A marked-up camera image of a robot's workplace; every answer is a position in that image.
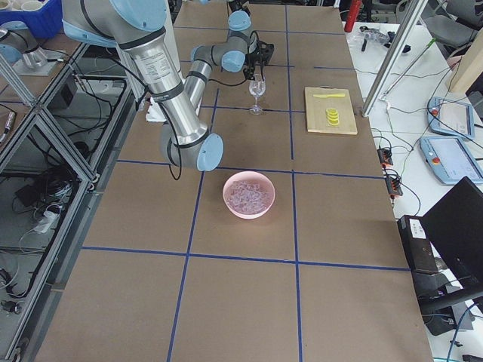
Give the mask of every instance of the small tool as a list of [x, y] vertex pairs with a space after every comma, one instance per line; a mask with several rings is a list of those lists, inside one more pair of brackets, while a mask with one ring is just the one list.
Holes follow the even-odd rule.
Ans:
[[334, 93], [334, 94], [314, 94], [315, 98], [341, 98], [345, 97], [344, 93]]

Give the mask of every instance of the green cable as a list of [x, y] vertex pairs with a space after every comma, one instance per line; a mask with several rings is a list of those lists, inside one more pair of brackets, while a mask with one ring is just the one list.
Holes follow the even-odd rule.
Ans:
[[[433, 357], [433, 360], [446, 360], [446, 358]], [[448, 360], [449, 362], [459, 362], [458, 360]]]

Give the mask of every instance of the robot label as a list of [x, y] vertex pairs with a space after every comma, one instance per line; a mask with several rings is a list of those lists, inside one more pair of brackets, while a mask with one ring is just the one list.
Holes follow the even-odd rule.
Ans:
[[168, 57], [164, 51], [159, 51], [151, 57], [136, 59], [136, 64], [143, 74], [144, 80], [149, 84], [162, 81], [163, 78], [172, 73]]

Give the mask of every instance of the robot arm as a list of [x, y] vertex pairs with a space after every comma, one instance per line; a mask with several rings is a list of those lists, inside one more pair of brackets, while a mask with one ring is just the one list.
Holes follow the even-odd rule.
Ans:
[[238, 72], [245, 55], [257, 46], [251, 39], [250, 17], [235, 11], [229, 17], [226, 43], [192, 52], [193, 64], [183, 85], [165, 45], [167, 13], [165, 0], [63, 0], [64, 31], [70, 38], [104, 47], [117, 45], [135, 62], [167, 116], [169, 124], [163, 126], [161, 139], [166, 159], [174, 165], [213, 170], [221, 161], [223, 141], [210, 134], [195, 108], [212, 67]]
[[23, 62], [30, 69], [47, 64], [47, 56], [38, 46], [29, 28], [20, 21], [11, 21], [0, 27], [0, 44], [12, 47], [22, 54]]

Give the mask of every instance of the wooden cutting board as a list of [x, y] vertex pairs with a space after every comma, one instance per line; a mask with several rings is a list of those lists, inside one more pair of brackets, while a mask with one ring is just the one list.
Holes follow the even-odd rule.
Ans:
[[[345, 94], [344, 97], [317, 98], [314, 94]], [[305, 88], [305, 108], [307, 130], [317, 133], [357, 134], [354, 112], [347, 89]], [[328, 123], [326, 109], [335, 108], [339, 112], [339, 124]]]

